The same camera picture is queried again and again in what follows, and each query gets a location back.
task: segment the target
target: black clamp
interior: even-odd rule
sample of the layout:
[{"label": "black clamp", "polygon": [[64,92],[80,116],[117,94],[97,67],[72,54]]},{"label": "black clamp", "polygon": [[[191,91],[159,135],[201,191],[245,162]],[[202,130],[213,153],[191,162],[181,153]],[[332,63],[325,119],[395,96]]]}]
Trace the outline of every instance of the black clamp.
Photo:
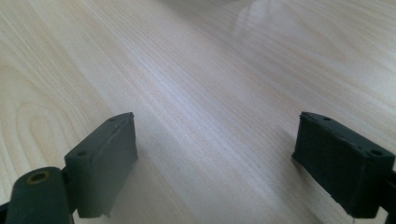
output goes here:
[{"label": "black clamp", "polygon": [[395,155],[327,117],[303,112],[292,157],[355,218],[379,206],[396,223]]},{"label": "black clamp", "polygon": [[14,184],[11,200],[0,206],[0,223],[74,223],[80,217],[109,216],[137,151],[134,114],[105,121],[56,167],[34,170]]}]

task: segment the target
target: black mount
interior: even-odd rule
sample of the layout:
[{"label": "black mount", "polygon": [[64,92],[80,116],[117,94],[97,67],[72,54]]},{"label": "black mount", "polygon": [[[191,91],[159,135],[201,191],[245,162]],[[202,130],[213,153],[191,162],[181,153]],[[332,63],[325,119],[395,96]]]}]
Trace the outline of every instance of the black mount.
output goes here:
[{"label": "black mount", "polygon": [[396,223],[395,156],[344,125],[303,112],[292,157],[355,218],[373,218],[379,206]]},{"label": "black mount", "polygon": [[34,170],[14,184],[0,206],[0,224],[74,223],[80,217],[109,216],[114,200],[137,160],[134,114],[105,121],[56,167]]}]

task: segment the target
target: light wood grain surface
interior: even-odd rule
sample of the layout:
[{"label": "light wood grain surface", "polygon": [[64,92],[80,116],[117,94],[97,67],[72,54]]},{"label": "light wood grain surface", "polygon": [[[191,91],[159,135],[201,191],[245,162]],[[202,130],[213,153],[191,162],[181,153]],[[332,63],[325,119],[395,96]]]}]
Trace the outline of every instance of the light wood grain surface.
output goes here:
[{"label": "light wood grain surface", "polygon": [[[0,1],[0,203],[133,111],[114,216],[353,223],[290,155],[302,110],[396,152],[396,2]],[[377,219],[356,223],[383,223]]]}]

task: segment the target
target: wooden table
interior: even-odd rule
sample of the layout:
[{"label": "wooden table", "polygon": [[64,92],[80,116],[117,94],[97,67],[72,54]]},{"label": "wooden table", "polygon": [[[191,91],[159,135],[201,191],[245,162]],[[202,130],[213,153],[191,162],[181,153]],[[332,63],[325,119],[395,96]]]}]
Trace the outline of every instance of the wooden table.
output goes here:
[{"label": "wooden table", "polygon": [[[396,3],[0,3],[0,203],[133,111],[139,161],[111,219],[353,223],[290,155],[299,114],[396,152]],[[375,220],[384,223],[386,212]]]}]

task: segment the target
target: round hole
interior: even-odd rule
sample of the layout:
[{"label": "round hole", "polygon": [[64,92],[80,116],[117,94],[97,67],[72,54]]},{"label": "round hole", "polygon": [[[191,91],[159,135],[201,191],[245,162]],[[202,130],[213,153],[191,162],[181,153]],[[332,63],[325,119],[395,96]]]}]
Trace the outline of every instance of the round hole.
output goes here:
[{"label": "round hole", "polygon": [[83,156],[87,155],[87,152],[86,151],[80,151],[77,155],[80,156],[80,157],[83,157]]},{"label": "round hole", "polygon": [[378,151],[378,150],[371,150],[370,151],[372,154],[376,155],[376,156],[382,156],[382,152]]},{"label": "round hole", "polygon": [[38,184],[48,179],[49,177],[50,173],[48,171],[35,173],[27,178],[27,183],[30,185]]}]

